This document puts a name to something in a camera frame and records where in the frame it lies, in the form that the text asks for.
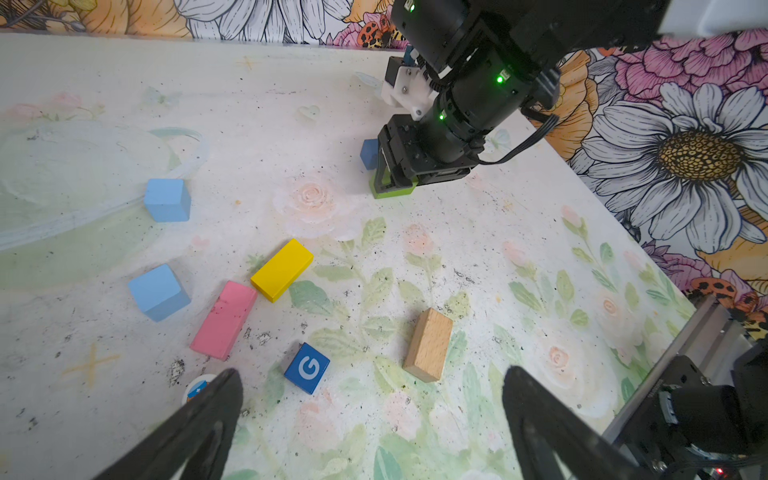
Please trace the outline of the light blue cube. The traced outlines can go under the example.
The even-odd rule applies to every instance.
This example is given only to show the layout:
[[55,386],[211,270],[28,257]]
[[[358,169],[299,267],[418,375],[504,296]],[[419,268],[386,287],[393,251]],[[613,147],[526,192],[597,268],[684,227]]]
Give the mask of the light blue cube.
[[167,264],[132,279],[128,285],[139,310],[155,322],[191,303],[180,280]]
[[186,222],[190,219],[191,196],[183,179],[151,179],[144,205],[156,222]]

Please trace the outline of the blue letter G cube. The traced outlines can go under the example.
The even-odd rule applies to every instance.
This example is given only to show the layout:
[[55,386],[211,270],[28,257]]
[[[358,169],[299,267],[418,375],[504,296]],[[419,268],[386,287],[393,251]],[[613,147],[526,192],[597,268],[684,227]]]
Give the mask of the blue letter G cube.
[[309,343],[302,343],[284,376],[308,395],[313,395],[323,379],[330,359]]

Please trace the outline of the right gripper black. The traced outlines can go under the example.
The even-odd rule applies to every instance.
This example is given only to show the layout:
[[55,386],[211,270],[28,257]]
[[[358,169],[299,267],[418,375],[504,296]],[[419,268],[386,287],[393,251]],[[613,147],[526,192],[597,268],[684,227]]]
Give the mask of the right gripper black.
[[414,64],[390,58],[381,96],[405,111],[378,134],[375,172],[389,169],[401,185],[407,179],[417,179],[418,186],[459,180],[483,164],[487,136],[514,112],[531,115],[540,125],[498,164],[535,145],[559,120],[541,111],[559,95],[557,66],[531,72],[498,53],[471,53],[448,68],[441,76],[423,58]]

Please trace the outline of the green rectangular block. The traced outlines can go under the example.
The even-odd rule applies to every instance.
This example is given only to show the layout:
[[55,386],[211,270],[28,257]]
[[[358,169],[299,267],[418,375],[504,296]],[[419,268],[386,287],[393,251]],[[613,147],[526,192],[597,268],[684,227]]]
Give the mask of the green rectangular block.
[[417,179],[407,179],[404,185],[396,182],[397,178],[389,169],[377,170],[369,181],[370,190],[375,199],[393,198],[410,195],[418,186]]

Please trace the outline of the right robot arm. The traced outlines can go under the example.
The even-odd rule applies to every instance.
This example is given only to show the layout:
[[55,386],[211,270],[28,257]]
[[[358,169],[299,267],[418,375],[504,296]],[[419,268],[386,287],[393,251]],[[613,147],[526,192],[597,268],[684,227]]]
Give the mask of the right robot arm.
[[453,181],[481,164],[485,138],[516,111],[557,124],[559,61],[597,47],[644,47],[764,27],[763,1],[397,1],[391,21],[410,43],[391,58],[383,97],[402,107],[367,162],[378,197]]

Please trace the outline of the light blue cube near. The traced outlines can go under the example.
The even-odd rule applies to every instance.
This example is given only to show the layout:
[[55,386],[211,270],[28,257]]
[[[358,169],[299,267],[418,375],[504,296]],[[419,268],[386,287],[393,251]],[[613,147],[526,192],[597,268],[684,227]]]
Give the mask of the light blue cube near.
[[167,264],[132,279],[128,285],[139,310],[155,322],[191,303],[180,280]]

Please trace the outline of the dark blue cube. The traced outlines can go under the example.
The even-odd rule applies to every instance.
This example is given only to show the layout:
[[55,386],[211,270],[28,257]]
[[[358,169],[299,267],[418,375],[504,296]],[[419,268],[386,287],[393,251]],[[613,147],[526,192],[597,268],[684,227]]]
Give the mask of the dark blue cube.
[[379,141],[377,139],[364,140],[360,151],[360,159],[368,171],[377,169],[378,155]]

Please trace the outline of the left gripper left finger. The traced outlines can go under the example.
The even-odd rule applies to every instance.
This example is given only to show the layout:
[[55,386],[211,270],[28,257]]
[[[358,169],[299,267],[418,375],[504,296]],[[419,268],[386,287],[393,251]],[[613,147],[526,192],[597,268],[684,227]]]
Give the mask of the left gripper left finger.
[[220,479],[243,404],[233,368],[222,371],[99,479]]

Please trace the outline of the pink rectangular block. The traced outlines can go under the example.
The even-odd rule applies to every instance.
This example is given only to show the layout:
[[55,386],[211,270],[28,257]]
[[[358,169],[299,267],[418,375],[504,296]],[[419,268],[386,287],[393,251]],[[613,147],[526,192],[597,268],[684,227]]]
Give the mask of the pink rectangular block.
[[190,349],[225,361],[257,297],[258,292],[253,288],[228,281],[193,338]]

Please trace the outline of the natural wood rectangular block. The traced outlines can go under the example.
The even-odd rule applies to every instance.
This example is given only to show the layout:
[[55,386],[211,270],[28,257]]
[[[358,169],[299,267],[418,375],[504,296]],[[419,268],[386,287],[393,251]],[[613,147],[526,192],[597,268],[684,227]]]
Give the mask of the natural wood rectangular block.
[[441,379],[453,321],[435,309],[424,311],[416,323],[403,369],[425,383]]

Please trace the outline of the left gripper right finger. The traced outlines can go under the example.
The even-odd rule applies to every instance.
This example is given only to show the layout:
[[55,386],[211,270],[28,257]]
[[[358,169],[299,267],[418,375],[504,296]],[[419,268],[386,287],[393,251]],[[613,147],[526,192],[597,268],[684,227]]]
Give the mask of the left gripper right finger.
[[651,479],[520,366],[504,377],[502,404],[525,479]]

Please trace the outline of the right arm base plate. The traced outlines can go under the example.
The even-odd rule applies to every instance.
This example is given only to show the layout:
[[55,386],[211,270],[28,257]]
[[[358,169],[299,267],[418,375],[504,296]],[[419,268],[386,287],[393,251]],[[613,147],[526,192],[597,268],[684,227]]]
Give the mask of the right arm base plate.
[[605,430],[604,438],[657,479],[767,476],[767,343],[712,294]]

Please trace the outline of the yellow rectangular block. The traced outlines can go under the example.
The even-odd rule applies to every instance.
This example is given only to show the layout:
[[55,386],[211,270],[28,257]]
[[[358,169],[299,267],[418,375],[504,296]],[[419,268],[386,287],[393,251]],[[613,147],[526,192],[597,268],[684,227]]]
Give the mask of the yellow rectangular block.
[[292,239],[251,276],[250,282],[265,298],[274,303],[313,260],[314,255],[298,240]]

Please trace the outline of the light blue cube far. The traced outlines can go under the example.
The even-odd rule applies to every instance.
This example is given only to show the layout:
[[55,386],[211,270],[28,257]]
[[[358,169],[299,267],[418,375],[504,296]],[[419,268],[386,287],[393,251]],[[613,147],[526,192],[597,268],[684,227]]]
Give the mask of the light blue cube far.
[[191,196],[183,179],[151,179],[144,205],[156,222],[186,222],[190,219]]

